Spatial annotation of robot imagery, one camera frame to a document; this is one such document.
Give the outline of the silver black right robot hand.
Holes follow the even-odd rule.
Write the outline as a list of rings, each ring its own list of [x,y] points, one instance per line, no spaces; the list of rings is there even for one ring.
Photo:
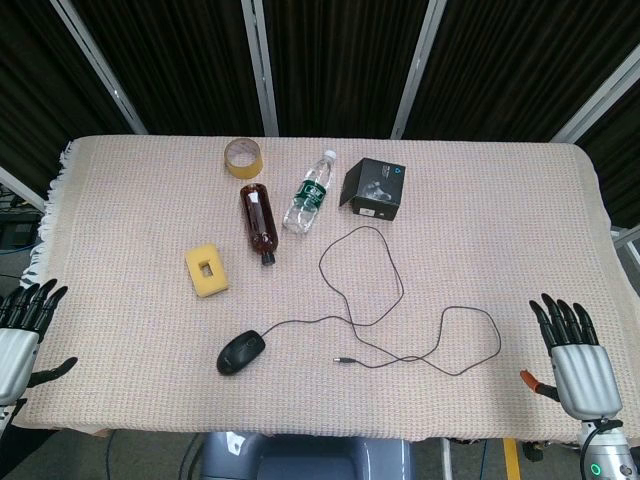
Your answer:
[[[606,349],[600,344],[591,316],[580,304],[572,305],[541,295],[531,300],[555,383],[548,385],[526,370],[520,377],[538,395],[561,404],[580,421],[612,419],[622,410],[622,400]]]

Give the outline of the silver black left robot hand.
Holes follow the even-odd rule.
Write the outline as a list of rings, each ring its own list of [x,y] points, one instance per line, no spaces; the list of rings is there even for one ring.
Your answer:
[[[1,299],[1,406],[17,405],[24,392],[66,375],[78,362],[69,357],[61,365],[34,372],[41,344],[55,311],[68,291],[54,289],[56,279],[27,288],[18,286]]]

